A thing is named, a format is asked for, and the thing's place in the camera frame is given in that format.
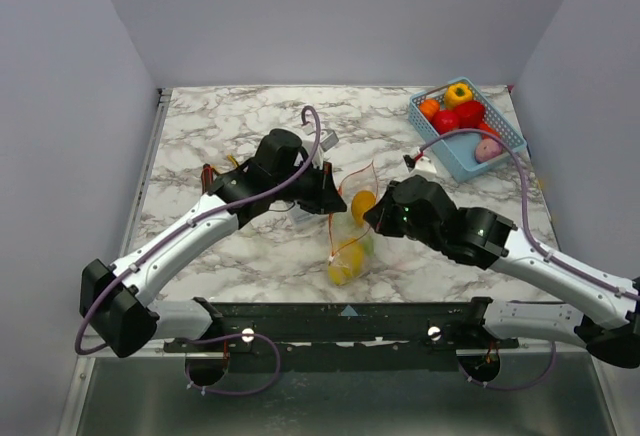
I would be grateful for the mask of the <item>yellow toy orange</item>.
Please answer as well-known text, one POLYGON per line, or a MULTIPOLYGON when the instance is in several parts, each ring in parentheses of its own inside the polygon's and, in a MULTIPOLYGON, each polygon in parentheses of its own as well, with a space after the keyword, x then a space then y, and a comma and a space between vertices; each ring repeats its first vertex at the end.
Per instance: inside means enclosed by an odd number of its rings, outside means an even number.
POLYGON ((363 226, 364 215, 376 204, 376 195, 369 190, 358 191, 351 200, 351 215, 355 224, 363 226))

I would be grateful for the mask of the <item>clear zip top bag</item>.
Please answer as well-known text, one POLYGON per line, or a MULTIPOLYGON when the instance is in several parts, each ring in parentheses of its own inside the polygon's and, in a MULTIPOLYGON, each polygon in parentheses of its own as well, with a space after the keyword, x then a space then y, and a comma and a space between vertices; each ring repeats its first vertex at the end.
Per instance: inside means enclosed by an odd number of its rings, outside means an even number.
POLYGON ((379 181, 374 162, 346 175, 338 193, 346 211, 329 216, 330 253, 328 278, 344 286, 370 272, 374 259, 374 232, 364 214, 379 200, 379 181))

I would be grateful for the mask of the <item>yellow toy lemon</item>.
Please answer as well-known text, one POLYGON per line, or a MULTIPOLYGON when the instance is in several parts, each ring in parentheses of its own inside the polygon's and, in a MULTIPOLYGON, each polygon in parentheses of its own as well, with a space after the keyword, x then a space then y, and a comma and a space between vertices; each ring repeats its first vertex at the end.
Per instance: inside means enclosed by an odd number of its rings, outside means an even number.
POLYGON ((359 241, 347 244, 336 257, 336 265, 348 279, 359 276, 365 262, 365 250, 359 241))

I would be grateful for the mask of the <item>blue plastic basket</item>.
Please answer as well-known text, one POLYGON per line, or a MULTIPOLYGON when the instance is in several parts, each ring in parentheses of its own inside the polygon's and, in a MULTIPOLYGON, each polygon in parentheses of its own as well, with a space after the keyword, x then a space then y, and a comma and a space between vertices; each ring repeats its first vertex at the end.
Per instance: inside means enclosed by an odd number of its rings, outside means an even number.
MULTIPOLYGON (((421 113, 419 106, 427 99, 435 99, 440 104, 443 104, 446 90, 449 86, 456 83, 466 85, 473 95, 473 99, 484 106, 485 116, 483 122, 491 130, 496 131, 501 141, 514 153, 521 153, 527 148, 527 143, 520 132, 503 116, 480 89, 466 77, 454 78, 438 90, 422 91, 410 97, 408 121, 425 143, 430 143, 436 139, 439 133, 421 113)), ((511 160, 507 152, 503 150, 498 157, 488 162, 477 162, 475 159, 475 148, 481 140, 482 137, 477 133, 456 135, 436 142, 431 146, 431 149, 457 182, 465 182, 511 160)))

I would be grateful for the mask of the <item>red toy apple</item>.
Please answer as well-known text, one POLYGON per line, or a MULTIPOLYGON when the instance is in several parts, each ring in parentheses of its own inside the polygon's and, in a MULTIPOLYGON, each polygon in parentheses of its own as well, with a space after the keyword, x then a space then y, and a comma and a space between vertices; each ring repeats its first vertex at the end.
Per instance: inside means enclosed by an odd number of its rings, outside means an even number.
POLYGON ((443 135, 458 130, 460 118, 453 110, 441 110, 433 116, 431 124, 438 134, 443 135))

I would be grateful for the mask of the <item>red toy bell pepper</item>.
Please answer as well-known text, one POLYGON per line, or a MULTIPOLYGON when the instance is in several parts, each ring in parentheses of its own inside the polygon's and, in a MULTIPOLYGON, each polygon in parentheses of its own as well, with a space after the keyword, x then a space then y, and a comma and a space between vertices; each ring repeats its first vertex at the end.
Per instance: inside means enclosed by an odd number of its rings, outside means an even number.
POLYGON ((470 100, 459 104, 453 111, 458 116, 460 129, 477 129, 484 121, 486 109, 482 103, 470 100))

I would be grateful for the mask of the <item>yellow toy corn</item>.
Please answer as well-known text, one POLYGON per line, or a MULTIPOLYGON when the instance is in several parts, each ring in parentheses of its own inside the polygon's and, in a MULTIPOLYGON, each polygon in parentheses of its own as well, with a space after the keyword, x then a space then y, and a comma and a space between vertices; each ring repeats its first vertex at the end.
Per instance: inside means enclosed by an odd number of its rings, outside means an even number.
POLYGON ((353 279, 352 268, 345 265, 330 264, 328 266, 329 280, 336 286, 343 286, 353 279))

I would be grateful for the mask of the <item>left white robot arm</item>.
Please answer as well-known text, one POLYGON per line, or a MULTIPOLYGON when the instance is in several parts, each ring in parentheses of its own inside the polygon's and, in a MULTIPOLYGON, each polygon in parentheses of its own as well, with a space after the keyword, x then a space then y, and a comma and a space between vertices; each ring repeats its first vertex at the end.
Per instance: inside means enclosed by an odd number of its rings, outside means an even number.
POLYGON ((205 250, 268 212, 277 201, 316 215, 347 205, 325 161, 322 130, 273 129, 255 154, 220 173, 205 167, 195 205, 141 248, 116 261, 89 263, 82 271, 80 314, 105 347, 128 357, 154 339, 188 339, 201 351, 222 336, 214 308, 202 298, 162 306, 168 282, 205 250))

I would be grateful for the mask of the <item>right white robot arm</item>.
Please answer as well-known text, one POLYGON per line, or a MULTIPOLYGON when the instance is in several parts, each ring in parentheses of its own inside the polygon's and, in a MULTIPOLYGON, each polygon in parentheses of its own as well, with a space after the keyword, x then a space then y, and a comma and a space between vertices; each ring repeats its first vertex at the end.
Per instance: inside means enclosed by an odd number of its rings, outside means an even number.
POLYGON ((584 348, 613 366, 639 365, 639 283, 542 245, 524 227, 489 209, 458 207, 421 176, 391 182, 364 221, 379 235, 419 241, 448 259, 489 269, 555 297, 553 303, 493 301, 464 318, 460 335, 480 348, 530 338, 584 348))

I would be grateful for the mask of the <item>orange toy pumpkin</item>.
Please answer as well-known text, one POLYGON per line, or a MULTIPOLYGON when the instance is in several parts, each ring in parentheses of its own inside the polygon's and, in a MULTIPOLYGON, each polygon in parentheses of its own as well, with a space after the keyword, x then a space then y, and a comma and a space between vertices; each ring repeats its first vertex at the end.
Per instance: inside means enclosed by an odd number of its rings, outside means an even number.
POLYGON ((418 106, 427 121, 431 121, 440 111, 440 103, 436 99, 426 99, 418 106))

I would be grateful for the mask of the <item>pink toy onion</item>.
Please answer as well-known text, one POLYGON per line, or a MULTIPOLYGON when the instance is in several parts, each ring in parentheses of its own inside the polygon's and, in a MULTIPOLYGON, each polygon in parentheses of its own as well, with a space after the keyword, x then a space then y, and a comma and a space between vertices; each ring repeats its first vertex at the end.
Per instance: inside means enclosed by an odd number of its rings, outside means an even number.
POLYGON ((502 145, 490 138, 482 139, 474 150, 474 158, 479 163, 485 163, 500 156, 503 152, 502 145))

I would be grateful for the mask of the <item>red black utility knife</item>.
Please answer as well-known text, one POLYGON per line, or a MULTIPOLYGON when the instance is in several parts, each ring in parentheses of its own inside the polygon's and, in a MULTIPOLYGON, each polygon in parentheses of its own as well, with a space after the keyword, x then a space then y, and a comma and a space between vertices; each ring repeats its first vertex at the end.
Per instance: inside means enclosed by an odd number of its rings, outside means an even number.
POLYGON ((201 192, 206 194, 215 179, 213 168, 209 164, 204 164, 200 174, 201 192))

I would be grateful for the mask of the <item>yellow toy bell pepper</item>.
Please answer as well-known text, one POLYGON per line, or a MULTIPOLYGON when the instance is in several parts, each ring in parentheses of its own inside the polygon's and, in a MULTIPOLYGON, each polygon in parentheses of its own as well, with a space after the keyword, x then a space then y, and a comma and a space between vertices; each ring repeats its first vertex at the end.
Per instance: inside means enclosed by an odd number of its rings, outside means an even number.
POLYGON ((470 87, 463 82, 451 84, 444 94, 444 106, 448 110, 453 110, 457 106, 474 99, 470 87))

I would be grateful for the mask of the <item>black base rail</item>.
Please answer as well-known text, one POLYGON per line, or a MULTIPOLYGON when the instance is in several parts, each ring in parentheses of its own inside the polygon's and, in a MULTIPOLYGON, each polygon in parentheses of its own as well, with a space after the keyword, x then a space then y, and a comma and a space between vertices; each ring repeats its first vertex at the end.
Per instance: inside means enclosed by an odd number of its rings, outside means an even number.
POLYGON ((216 303, 214 323, 197 343, 174 339, 168 353, 234 372, 427 369, 454 371, 457 351, 512 349, 484 329, 486 297, 462 303, 216 303))

